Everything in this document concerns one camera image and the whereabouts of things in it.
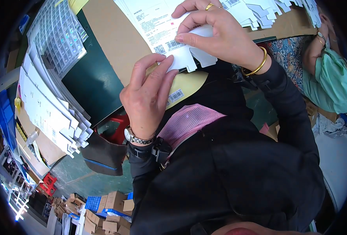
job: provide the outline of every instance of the pink mesh fabric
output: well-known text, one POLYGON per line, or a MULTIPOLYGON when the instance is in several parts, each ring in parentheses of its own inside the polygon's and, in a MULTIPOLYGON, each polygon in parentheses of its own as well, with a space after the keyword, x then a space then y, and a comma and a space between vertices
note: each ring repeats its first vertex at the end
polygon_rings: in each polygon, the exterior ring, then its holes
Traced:
POLYGON ((186 105, 174 113, 158 134, 175 149, 186 138, 202 129, 205 125, 225 115, 205 106, 186 105))

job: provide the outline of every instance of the fingernail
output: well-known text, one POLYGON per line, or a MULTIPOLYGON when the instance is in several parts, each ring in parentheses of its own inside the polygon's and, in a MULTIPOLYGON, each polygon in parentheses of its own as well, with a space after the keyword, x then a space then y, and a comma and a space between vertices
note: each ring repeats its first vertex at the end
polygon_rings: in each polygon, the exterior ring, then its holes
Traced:
POLYGON ((176 35, 176 37, 175 37, 175 41, 184 42, 184 39, 183 39, 183 37, 182 37, 180 34, 178 34, 178 35, 176 35))

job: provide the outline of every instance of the watch face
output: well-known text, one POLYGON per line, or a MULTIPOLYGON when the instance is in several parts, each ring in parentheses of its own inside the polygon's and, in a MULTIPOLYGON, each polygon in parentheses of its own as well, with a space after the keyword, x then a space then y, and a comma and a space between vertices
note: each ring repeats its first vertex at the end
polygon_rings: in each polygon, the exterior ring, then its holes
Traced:
POLYGON ((127 141, 131 141, 131 139, 132 139, 132 136, 131 136, 131 134, 129 133, 129 130, 128 129, 124 129, 124 136, 125 136, 125 139, 127 140, 127 141))

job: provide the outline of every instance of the hand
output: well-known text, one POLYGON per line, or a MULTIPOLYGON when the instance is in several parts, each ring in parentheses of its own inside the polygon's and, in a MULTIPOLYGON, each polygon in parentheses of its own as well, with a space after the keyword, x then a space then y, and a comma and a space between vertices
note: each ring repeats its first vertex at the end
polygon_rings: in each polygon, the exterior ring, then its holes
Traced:
POLYGON ((134 64, 130 83, 120 92, 130 127, 139 139, 152 138, 162 120, 172 82, 179 72, 167 73, 173 62, 173 55, 166 58, 154 53, 143 57, 134 64), (160 64, 147 76, 146 69, 156 62, 160 64))
POLYGON ((318 28, 318 31, 320 33, 322 33, 322 35, 325 37, 325 39, 327 40, 328 37, 329 37, 329 28, 328 28, 328 25, 326 23, 326 20, 325 18, 322 16, 320 16, 320 19, 321 19, 321 27, 318 28))
POLYGON ((326 26, 328 27, 329 32, 335 34, 333 24, 331 23, 329 17, 327 17, 326 15, 324 15, 324 14, 321 13, 321 14, 320 14, 320 19, 321 19, 321 22, 323 22, 323 23, 326 24, 326 26))
POLYGON ((209 5, 209 3, 213 3, 215 6, 210 7, 208 11, 212 11, 222 6, 219 0, 185 0, 176 7, 171 16, 173 18, 179 18, 187 11, 192 11, 195 9, 206 10, 206 7, 209 5))
MULTIPOLYGON (((186 0, 180 5, 184 7, 185 4, 187 6, 185 9, 190 10, 195 6, 200 7, 198 5, 201 2, 203 1, 186 0)), ((172 17, 180 17, 183 14, 179 6, 172 17)), ((177 42, 197 47, 212 56, 251 71, 255 70, 264 58, 264 52, 248 37, 237 20, 223 8, 210 7, 208 11, 192 12, 180 24, 177 33, 175 37, 177 42), (189 33, 194 26, 199 24, 212 25, 213 37, 202 37, 189 33)), ((256 74, 266 72, 270 66, 271 58, 268 56, 264 66, 256 74)))

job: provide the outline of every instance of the black jacket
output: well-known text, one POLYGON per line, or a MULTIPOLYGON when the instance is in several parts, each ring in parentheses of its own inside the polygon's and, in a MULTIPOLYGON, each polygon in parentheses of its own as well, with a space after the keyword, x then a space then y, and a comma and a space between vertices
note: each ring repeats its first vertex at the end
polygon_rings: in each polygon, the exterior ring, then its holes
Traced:
POLYGON ((308 227, 321 208, 325 185, 305 103, 275 61, 253 80, 278 114, 279 142, 250 121, 253 111, 240 87, 209 74, 198 92, 166 111, 159 128, 192 103, 227 117, 182 143, 163 171, 153 159, 130 156, 131 234, 190 234, 195 224, 228 215, 275 230, 308 227))

